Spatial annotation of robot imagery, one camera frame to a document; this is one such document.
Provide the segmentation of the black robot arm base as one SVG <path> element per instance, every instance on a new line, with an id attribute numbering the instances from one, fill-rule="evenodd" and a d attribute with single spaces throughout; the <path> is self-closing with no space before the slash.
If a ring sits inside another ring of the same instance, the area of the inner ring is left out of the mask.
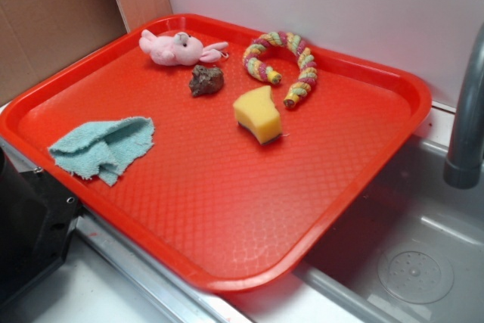
<path id="1" fill-rule="evenodd" d="M 1 152 L 1 307 L 62 266 L 79 198 L 41 169 L 18 171 Z"/>

